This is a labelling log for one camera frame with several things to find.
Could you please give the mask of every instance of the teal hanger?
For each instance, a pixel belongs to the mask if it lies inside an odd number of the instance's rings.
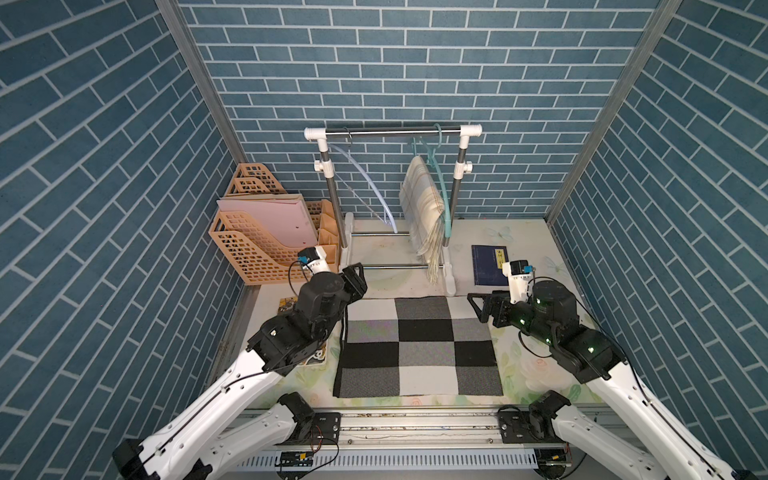
[[[438,142],[435,147],[430,146],[426,142],[424,142],[424,139],[422,137],[419,137],[419,143],[424,145],[424,147],[427,149],[427,163],[431,164],[432,167],[435,168],[435,171],[437,172],[437,178],[440,182],[440,191],[442,192],[442,202],[445,204],[445,209],[443,210],[443,217],[445,218],[445,238],[451,237],[451,212],[450,212],[450,203],[448,202],[448,190],[445,188],[445,180],[443,180],[442,177],[442,170],[440,170],[440,166],[437,163],[437,159],[435,158],[435,152],[438,148],[442,146],[442,129],[440,128],[440,124],[435,124],[435,127],[437,127],[438,132]],[[415,157],[418,155],[416,153],[416,138],[413,138],[412,141],[413,146],[413,156]]]

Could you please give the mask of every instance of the checkered blanket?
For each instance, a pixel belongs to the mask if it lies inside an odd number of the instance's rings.
[[[467,299],[427,296],[349,306],[333,395],[502,395],[488,324]]]

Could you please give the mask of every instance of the pink folder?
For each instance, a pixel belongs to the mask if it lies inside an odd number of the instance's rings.
[[[249,214],[286,247],[317,245],[317,231],[303,200],[238,200],[225,197],[218,204],[225,212],[243,211]]]

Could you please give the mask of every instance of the blue book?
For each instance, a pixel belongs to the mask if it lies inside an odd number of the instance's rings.
[[[472,245],[475,285],[507,285],[507,277],[502,273],[502,264],[508,261],[507,247]]]

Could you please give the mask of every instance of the white rack leg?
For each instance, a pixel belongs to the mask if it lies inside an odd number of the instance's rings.
[[[346,238],[346,248],[341,249],[339,272],[341,272],[342,268],[349,266],[349,261],[352,259],[352,231],[354,228],[355,215],[352,212],[347,212],[344,216],[344,231],[339,232]]]
[[[454,296],[456,294],[456,279],[453,277],[453,265],[451,265],[451,254],[448,247],[442,248],[442,276],[445,281],[445,296]]]

